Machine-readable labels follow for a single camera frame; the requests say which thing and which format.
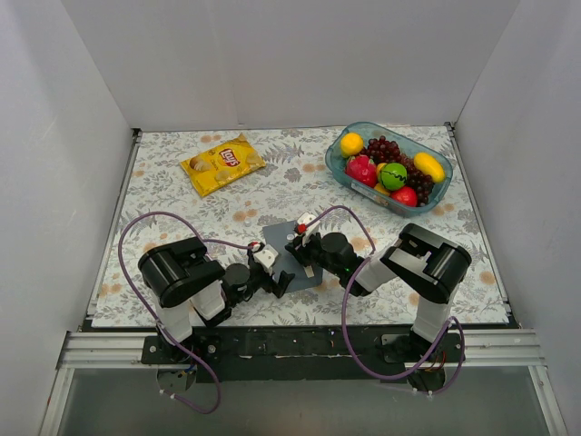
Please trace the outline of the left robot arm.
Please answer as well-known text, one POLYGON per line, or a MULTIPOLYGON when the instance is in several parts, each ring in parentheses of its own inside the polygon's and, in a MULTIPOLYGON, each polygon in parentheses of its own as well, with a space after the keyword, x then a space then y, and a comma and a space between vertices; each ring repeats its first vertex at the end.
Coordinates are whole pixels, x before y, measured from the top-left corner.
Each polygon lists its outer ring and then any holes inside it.
POLYGON ((205 326, 215 327, 257 291, 278 298, 287 291, 295 274, 275 273, 280 257, 276 249, 259 242, 242 249, 247 262, 224 267, 209 257, 200 238, 192 237, 151 249, 138 262, 145 285, 155 295, 162 352, 171 362, 186 362, 192 356, 190 310, 205 326))

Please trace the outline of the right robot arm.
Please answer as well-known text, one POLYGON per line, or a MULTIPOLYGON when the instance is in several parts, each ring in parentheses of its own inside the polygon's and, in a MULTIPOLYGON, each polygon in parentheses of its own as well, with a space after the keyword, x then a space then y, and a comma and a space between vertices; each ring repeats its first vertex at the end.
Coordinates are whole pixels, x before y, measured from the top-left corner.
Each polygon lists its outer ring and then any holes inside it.
POLYGON ((419 303, 406 344, 426 362, 443 351, 440 330, 472 263, 462 246, 409 223, 394 244, 364 258, 355 253, 343 233, 322 235, 304 224, 297 230, 286 251, 299 264, 320 267, 339 278, 340 285, 353 296, 368 296, 394 279, 407 284, 419 295, 419 303))

